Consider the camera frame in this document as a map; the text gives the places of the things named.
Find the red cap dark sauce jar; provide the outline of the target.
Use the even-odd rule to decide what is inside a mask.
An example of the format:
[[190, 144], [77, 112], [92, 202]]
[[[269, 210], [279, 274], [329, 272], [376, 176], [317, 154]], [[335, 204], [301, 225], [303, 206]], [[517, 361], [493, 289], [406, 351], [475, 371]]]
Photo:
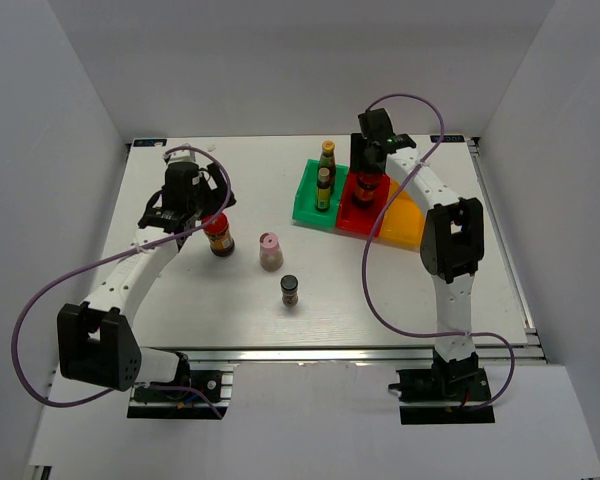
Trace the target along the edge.
[[376, 193], [381, 181], [381, 174], [358, 172], [352, 194], [353, 204], [361, 210], [371, 208], [375, 203]]

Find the tall brown sauce bottle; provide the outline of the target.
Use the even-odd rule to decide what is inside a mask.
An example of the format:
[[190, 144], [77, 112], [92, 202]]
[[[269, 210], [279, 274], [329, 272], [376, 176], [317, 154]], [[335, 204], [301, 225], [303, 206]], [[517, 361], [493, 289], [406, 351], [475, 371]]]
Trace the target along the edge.
[[318, 180], [329, 182], [330, 192], [334, 193], [336, 182], [335, 143], [326, 140], [321, 146], [321, 156], [318, 164]]

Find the red lid sauce jar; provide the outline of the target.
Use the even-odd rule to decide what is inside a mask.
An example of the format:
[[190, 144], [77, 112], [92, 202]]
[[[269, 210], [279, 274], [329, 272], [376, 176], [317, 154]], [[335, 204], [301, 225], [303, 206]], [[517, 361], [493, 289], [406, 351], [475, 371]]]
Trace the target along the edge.
[[227, 257], [233, 253], [235, 241], [230, 232], [229, 220], [224, 213], [219, 214], [213, 222], [209, 222], [203, 231], [214, 255]]

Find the small yellow label bottle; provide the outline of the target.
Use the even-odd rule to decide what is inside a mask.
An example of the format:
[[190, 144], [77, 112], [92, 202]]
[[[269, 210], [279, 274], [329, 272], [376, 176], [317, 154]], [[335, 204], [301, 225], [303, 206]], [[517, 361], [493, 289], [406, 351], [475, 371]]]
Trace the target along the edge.
[[331, 201], [331, 175], [326, 167], [320, 167], [317, 172], [315, 208], [324, 212], [330, 208]]

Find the pink cap spice shaker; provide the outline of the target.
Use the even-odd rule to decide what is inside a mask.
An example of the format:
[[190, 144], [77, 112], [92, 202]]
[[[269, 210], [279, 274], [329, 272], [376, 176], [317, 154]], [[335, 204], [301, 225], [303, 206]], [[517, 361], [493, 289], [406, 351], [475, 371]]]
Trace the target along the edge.
[[284, 263], [278, 236], [273, 232], [265, 232], [259, 239], [260, 265], [267, 272], [278, 270]]

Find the black cap pepper shaker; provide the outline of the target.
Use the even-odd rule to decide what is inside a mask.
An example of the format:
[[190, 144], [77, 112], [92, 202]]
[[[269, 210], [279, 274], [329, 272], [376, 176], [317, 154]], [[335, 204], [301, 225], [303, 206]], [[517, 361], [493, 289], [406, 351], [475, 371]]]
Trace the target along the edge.
[[280, 280], [282, 302], [287, 307], [293, 307], [298, 302], [299, 281], [296, 276], [284, 275]]

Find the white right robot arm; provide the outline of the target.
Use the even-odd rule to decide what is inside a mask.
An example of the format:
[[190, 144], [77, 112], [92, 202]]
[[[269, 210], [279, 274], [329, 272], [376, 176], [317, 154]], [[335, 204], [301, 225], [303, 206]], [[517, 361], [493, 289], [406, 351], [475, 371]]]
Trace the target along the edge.
[[471, 290], [478, 264], [484, 257], [484, 213], [477, 198], [463, 198], [439, 179], [415, 153], [406, 134], [394, 133], [383, 108], [358, 115], [364, 149], [352, 157], [364, 173], [386, 173], [400, 184], [425, 217], [419, 253], [431, 275], [436, 296], [437, 333], [432, 336], [433, 390], [452, 399], [464, 391], [468, 377], [463, 368], [477, 368], [471, 338]]

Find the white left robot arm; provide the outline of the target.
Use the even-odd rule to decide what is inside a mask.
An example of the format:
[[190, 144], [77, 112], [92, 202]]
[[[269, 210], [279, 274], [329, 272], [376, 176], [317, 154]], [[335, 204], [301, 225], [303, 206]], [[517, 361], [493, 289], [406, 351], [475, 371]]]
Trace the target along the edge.
[[217, 163], [168, 162], [164, 184], [147, 202], [129, 255], [80, 304], [66, 304], [58, 313], [63, 377], [116, 391], [156, 383], [171, 399], [189, 392], [192, 377], [184, 356], [140, 346], [133, 320], [192, 229], [234, 202], [227, 173]]

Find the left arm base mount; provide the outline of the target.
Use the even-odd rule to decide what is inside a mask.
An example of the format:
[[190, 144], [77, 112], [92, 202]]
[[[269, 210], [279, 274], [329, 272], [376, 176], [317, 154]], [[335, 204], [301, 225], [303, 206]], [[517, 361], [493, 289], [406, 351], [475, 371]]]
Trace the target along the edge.
[[230, 401], [228, 371], [193, 367], [189, 358], [176, 352], [175, 378], [152, 381], [132, 389], [128, 419], [221, 420]]

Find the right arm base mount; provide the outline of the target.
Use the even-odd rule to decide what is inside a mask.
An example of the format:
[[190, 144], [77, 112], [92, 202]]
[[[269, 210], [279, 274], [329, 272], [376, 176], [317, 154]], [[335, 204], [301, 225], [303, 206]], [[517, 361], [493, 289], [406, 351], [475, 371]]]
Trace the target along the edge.
[[473, 352], [446, 362], [435, 354], [427, 369], [402, 369], [388, 390], [398, 395], [403, 425], [493, 424], [486, 372]]

